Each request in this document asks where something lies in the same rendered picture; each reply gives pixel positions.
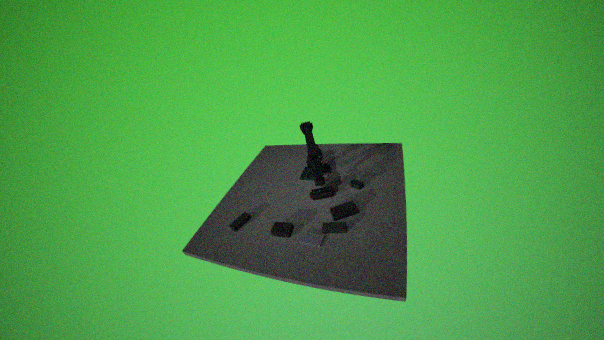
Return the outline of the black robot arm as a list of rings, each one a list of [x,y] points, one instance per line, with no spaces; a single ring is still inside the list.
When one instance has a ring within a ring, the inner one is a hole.
[[[316,175],[331,174],[332,168],[330,166],[328,166],[327,163],[325,163],[322,166],[322,164],[320,162],[323,160],[322,159],[323,155],[322,155],[322,151],[320,150],[320,148],[314,141],[312,129],[313,129],[313,124],[310,122],[300,124],[300,130],[305,135],[307,149],[308,149],[307,166],[308,166],[308,168],[310,167],[309,174],[314,174],[314,173]],[[321,158],[319,156],[321,156]],[[313,170],[314,170],[314,173],[313,173]]]

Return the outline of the dark grey controller unit with green rocker switches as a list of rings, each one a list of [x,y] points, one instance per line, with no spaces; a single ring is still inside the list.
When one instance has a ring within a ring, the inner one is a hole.
[[[332,197],[333,195],[334,195],[334,188],[331,186],[313,189],[310,191],[310,197],[313,200],[328,198],[328,197]]]

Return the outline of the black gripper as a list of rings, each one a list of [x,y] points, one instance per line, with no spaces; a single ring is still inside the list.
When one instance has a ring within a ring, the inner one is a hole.
[[[313,173],[314,173],[314,170],[313,170]],[[325,185],[325,180],[324,180],[324,177],[323,177],[322,174],[321,175],[316,175],[314,173],[314,178],[315,178],[315,180],[314,180],[315,181],[315,186]]]

